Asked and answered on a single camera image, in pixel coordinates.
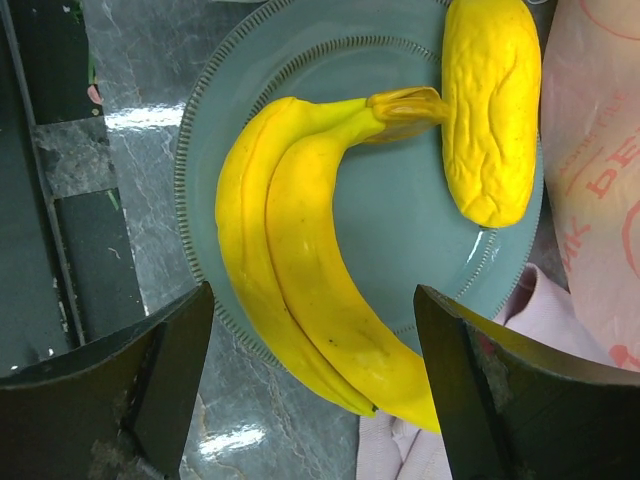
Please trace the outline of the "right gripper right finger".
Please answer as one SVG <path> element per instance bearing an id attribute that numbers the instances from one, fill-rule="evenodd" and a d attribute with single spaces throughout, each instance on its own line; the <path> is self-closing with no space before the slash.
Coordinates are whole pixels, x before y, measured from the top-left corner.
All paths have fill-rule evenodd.
<path id="1" fill-rule="evenodd" d="M 638 478 L 638 373 L 551 348 L 429 286 L 417 286 L 414 312 L 453 478 Z"/>

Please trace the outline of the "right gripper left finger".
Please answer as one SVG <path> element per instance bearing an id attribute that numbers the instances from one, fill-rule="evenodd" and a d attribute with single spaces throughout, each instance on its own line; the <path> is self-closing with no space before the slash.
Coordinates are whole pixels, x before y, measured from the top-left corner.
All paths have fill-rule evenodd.
<path id="1" fill-rule="evenodd" d="M 1 381 L 4 479 L 176 479 L 214 316 L 208 283 Z"/>

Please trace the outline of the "yellow banana bunch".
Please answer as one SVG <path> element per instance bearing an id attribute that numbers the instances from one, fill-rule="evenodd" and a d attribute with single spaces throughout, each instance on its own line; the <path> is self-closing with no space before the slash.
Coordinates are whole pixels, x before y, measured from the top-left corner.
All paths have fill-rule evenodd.
<path id="1" fill-rule="evenodd" d="M 422 358 L 364 300 L 343 262 L 333 196 L 345 152 L 442 123 L 431 87 L 311 103 L 284 97 L 244 127 L 219 176 L 223 263 L 251 324 L 318 396 L 362 416 L 377 410 L 440 428 Z"/>

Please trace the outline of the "yellow mango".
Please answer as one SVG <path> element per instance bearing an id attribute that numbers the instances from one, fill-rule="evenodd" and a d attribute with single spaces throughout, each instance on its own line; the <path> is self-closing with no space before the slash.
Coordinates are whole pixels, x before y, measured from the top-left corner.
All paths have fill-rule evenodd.
<path id="1" fill-rule="evenodd" d="M 541 50 L 522 1 L 454 1 L 444 28 L 442 125 L 451 196 L 470 221 L 504 228 L 525 215 L 536 169 Z"/>

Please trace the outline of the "pink plastic bag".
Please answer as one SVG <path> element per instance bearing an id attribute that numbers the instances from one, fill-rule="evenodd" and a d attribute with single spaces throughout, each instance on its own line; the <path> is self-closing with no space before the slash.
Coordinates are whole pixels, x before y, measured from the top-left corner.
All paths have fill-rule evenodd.
<path id="1" fill-rule="evenodd" d="M 639 368 L 639 4 L 560 1 L 544 59 L 541 139 L 577 318 Z"/>

